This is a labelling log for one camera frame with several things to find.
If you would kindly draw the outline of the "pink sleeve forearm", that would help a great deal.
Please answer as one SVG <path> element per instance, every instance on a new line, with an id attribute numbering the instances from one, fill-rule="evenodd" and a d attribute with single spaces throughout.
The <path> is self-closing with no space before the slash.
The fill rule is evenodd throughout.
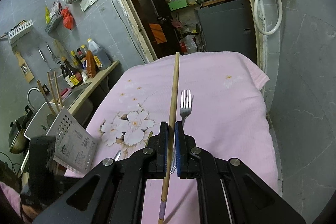
<path id="1" fill-rule="evenodd" d="M 4 182 L 1 182 L 1 215 L 8 223 L 25 223 L 19 193 Z"/>

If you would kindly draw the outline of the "person's left hand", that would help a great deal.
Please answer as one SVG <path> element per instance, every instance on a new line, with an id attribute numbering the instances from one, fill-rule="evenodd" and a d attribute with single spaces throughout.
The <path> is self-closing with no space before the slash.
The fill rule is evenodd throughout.
<path id="1" fill-rule="evenodd" d="M 21 204 L 21 217 L 25 223 L 33 223 L 33 220 L 41 214 L 41 212 L 41 210 Z"/>

